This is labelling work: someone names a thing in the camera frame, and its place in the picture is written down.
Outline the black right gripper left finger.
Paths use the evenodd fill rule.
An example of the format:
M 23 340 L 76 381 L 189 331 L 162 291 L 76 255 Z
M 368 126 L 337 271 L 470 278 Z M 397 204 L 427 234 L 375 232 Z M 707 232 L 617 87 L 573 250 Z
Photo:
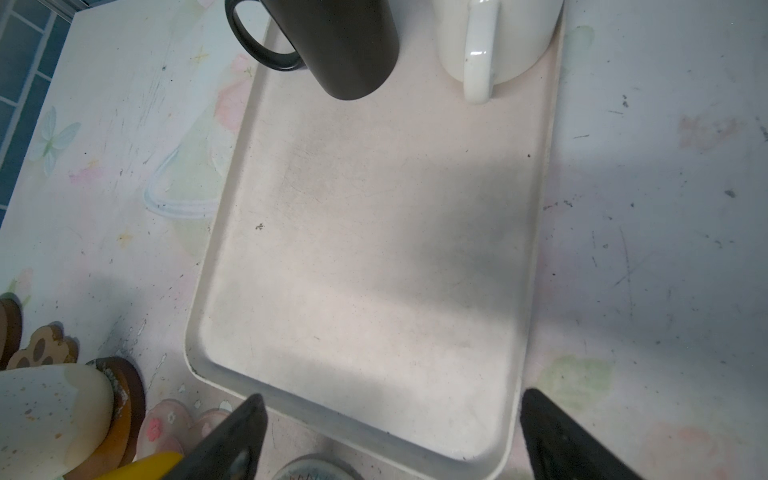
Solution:
M 253 394 L 163 479 L 255 479 L 267 428 L 264 398 Z

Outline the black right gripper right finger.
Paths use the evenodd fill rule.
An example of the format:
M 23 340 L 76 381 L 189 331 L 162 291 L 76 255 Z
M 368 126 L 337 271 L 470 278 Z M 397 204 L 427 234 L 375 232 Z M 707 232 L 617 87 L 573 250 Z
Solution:
M 520 424 L 536 480 L 641 479 L 538 389 L 523 393 Z

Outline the yellow mug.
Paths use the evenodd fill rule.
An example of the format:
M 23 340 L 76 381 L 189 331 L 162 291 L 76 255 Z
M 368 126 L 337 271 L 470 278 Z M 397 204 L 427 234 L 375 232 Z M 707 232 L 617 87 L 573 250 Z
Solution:
M 160 480 L 181 460 L 178 452 L 160 452 L 97 477 L 97 480 Z

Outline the multicolour woven round coaster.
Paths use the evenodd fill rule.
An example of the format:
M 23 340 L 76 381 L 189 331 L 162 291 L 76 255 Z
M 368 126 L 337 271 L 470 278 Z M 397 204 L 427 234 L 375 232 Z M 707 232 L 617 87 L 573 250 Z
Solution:
M 292 460 L 273 480 L 363 480 L 349 464 L 332 456 L 311 454 Z

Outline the glossy brown scratched coaster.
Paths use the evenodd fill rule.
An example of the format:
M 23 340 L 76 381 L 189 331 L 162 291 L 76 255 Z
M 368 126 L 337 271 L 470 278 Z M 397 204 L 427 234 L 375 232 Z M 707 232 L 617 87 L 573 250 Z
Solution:
M 64 479 L 96 479 L 131 463 L 145 418 L 145 390 L 131 362 L 113 356 L 91 360 L 88 365 L 105 374 L 112 385 L 112 420 L 103 442 L 83 463 L 65 474 Z

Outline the white speckled mug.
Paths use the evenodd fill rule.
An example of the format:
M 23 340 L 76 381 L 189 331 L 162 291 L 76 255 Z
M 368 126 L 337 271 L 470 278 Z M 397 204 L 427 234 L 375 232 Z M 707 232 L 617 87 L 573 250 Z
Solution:
M 111 382 L 88 365 L 3 371 L 1 477 L 62 477 L 103 442 L 113 407 Z

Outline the matte brown wooden coaster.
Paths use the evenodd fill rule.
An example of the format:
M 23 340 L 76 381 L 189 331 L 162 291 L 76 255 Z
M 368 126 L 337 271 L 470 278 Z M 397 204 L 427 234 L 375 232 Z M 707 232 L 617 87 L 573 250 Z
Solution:
M 22 308 L 13 294 L 1 296 L 1 370 L 6 370 L 11 357 L 19 350 L 23 330 Z

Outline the white mug red inside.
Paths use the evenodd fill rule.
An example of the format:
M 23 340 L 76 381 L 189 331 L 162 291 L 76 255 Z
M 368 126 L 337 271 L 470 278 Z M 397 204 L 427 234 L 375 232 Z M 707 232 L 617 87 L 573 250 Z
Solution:
M 467 102 L 484 104 L 496 85 L 520 76 L 543 56 L 564 2 L 439 0 L 431 5 L 441 65 L 462 84 Z

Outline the black mug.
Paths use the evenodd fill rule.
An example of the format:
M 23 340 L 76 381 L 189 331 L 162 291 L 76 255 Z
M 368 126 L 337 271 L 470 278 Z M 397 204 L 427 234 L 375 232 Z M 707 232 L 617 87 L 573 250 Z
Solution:
M 397 63 L 399 38 L 387 1 L 263 1 L 261 5 L 294 48 L 290 53 L 259 43 L 237 13 L 240 4 L 224 4 L 226 19 L 251 57 L 279 72 L 306 68 L 336 99 L 351 101 L 371 94 Z

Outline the brown paw shaped coaster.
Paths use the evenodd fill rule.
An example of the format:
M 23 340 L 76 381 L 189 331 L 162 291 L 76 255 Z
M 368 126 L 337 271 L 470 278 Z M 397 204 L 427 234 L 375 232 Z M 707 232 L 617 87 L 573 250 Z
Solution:
M 79 355 L 77 342 L 64 334 L 58 325 L 46 325 L 35 330 L 26 348 L 14 353 L 7 370 L 76 363 Z

